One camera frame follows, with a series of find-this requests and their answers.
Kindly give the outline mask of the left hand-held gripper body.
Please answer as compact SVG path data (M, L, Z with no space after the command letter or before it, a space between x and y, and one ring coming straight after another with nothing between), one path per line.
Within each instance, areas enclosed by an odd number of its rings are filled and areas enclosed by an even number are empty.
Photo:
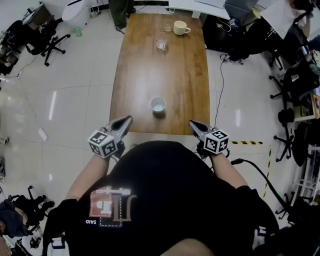
M91 151L102 159L115 156L121 158L125 151L124 142L109 132L95 130L87 139Z

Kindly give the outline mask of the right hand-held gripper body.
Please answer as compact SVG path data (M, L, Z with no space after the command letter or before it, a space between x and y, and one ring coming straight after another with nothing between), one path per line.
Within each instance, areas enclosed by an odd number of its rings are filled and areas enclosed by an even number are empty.
M221 129L210 132L200 131L197 136L199 143L196 146L196 151L202 160L205 160L209 153L218 155L228 148L229 137Z

